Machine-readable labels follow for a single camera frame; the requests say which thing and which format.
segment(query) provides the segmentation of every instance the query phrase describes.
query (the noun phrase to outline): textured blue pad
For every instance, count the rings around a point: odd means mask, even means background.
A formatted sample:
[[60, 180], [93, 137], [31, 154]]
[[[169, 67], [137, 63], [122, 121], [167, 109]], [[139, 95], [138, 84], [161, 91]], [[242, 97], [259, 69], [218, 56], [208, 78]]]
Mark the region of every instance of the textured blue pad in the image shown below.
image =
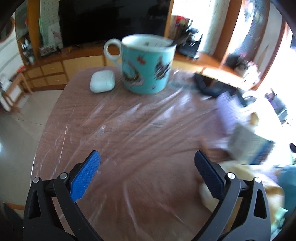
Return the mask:
[[94, 151], [71, 183], [70, 196], [73, 202], [83, 197], [100, 163], [100, 154]]
[[196, 152], [194, 163], [213, 198], [224, 198], [224, 181], [221, 176], [225, 172], [219, 164], [211, 162], [201, 151]]

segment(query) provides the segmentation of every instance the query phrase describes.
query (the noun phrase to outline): turquoise mug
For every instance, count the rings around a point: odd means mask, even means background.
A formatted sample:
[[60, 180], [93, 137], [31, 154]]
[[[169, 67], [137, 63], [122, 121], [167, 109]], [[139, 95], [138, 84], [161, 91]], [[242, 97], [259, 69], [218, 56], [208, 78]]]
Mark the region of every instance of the turquoise mug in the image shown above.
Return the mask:
[[[174, 59], [176, 45], [172, 40], [156, 35], [136, 34], [122, 41], [111, 39], [105, 43], [104, 55], [122, 71], [124, 86], [138, 94], [162, 91], [167, 82]], [[111, 55], [109, 45], [116, 45], [119, 55]]]

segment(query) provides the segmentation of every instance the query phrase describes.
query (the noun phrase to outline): floor grout line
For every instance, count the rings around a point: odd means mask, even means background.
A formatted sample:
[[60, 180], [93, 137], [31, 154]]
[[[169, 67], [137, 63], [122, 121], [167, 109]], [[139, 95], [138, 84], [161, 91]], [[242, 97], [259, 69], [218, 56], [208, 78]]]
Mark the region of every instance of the floor grout line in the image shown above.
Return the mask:
[[35, 123], [35, 122], [31, 122], [31, 121], [27, 121], [27, 120], [21, 120], [21, 119], [18, 119], [18, 118], [15, 118], [15, 117], [9, 116], [9, 115], [7, 115], [7, 117], [12, 118], [12, 119], [16, 119], [16, 120], [19, 120], [19, 121], [25, 121], [25, 122], [29, 122], [29, 123], [32, 123], [32, 124], [37, 124], [37, 125], [45, 126], [44, 124], [39, 124], [39, 123]]

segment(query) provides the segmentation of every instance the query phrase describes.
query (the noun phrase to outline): black tv screen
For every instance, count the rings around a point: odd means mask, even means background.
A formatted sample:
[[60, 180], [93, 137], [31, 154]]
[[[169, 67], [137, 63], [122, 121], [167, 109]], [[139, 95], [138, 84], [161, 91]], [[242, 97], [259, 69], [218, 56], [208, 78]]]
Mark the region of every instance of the black tv screen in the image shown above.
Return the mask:
[[61, 0], [63, 45], [122, 39], [131, 34], [164, 35], [170, 0]]

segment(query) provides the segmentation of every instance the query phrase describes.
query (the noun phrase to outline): white brick wall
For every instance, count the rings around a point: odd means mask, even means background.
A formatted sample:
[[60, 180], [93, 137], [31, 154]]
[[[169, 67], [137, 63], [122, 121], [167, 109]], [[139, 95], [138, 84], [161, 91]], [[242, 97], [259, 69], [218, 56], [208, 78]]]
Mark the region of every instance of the white brick wall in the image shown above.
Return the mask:
[[59, 22], [59, 0], [40, 0], [41, 33], [44, 45], [48, 45], [48, 27]]

